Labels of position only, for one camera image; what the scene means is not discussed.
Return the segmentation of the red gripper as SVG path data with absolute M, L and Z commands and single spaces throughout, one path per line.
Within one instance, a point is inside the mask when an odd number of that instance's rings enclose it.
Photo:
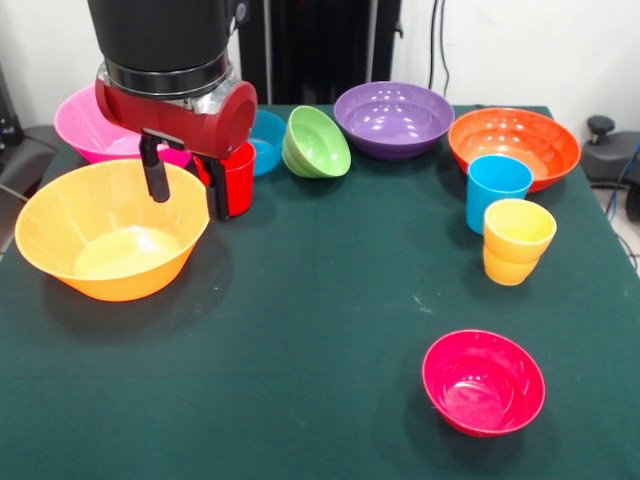
M 110 78 L 106 65 L 101 64 L 95 96 L 109 122 L 143 134 L 139 152 L 147 189 L 156 203 L 170 198 L 164 164 L 158 154 L 160 138 L 205 156 L 202 162 L 210 178 L 207 187 L 210 218 L 230 218 L 226 172 L 219 159 L 228 158 L 249 138 L 257 111 L 257 94 L 252 84 L 231 73 L 207 93 L 164 100 L 120 88 Z

